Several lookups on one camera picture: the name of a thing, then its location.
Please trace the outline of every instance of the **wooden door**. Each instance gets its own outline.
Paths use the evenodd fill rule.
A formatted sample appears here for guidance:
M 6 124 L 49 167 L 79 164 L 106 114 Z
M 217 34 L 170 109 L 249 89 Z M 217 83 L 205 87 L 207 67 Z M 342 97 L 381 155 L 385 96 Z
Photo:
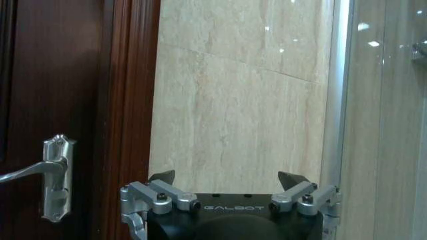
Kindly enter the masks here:
M 129 239 L 119 189 L 149 178 L 161 0 L 0 0 L 0 175 L 78 141 L 73 213 L 42 219 L 42 176 L 0 184 L 0 240 Z
M 2 0 L 0 174 L 43 160 L 57 134 L 78 141 L 73 214 L 42 219 L 43 177 L 0 185 L 0 239 L 85 239 L 91 231 L 103 0 Z

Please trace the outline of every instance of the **door handle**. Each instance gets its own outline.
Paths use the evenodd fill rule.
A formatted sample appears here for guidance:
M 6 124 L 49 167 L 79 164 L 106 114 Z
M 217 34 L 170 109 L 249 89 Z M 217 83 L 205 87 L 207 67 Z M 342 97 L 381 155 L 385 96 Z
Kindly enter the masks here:
M 43 161 L 0 175 L 0 184 L 35 174 L 45 174 L 43 216 L 59 223 L 73 210 L 74 148 L 77 141 L 57 135 L 45 142 Z

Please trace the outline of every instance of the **wooden door frame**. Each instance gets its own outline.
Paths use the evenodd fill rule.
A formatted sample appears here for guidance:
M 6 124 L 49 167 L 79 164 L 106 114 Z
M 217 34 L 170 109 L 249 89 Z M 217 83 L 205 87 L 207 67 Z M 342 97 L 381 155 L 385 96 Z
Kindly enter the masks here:
M 103 54 L 111 60 L 101 64 L 110 74 L 99 86 L 93 239 L 129 238 L 119 190 L 149 179 L 161 4 L 106 0 Z

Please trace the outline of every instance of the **glass panel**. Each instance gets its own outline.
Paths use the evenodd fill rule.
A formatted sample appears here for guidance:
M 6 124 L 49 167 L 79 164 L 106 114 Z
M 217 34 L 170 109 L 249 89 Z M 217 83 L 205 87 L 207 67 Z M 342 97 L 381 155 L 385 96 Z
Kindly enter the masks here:
M 427 239 L 426 0 L 355 0 L 339 239 Z

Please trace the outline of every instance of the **beige marble tile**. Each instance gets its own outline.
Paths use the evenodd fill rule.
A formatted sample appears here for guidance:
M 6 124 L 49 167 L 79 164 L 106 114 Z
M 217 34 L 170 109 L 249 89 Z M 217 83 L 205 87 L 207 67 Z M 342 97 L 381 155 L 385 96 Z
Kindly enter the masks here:
M 334 0 L 163 0 L 159 41 L 327 83 Z
M 201 193 L 282 192 L 278 171 L 319 181 L 326 87 L 159 44 L 150 173 Z

